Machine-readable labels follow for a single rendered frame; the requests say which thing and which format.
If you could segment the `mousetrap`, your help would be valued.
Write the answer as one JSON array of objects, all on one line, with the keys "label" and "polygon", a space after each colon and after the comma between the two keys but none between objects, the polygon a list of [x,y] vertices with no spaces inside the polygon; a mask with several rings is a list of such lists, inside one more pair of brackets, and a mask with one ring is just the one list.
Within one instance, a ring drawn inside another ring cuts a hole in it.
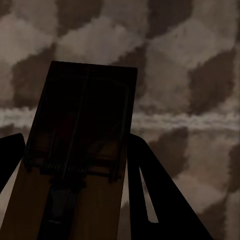
[{"label": "mousetrap", "polygon": [[137,76],[51,61],[0,240],[117,240]]}]

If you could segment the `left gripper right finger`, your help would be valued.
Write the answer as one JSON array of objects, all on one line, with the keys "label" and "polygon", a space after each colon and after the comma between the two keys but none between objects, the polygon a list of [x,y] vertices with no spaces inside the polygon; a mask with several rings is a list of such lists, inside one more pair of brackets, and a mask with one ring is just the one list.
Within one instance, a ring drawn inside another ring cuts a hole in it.
[{"label": "left gripper right finger", "polygon": [[[127,134],[131,240],[214,240],[146,141]],[[148,219],[140,169],[158,223]]]}]

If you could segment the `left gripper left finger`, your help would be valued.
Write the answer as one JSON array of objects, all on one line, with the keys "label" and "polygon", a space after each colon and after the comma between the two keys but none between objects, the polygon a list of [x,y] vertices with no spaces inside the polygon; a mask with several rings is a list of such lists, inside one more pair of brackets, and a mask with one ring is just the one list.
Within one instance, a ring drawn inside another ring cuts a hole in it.
[{"label": "left gripper left finger", "polygon": [[21,133],[0,138],[0,193],[22,160],[25,140]]}]

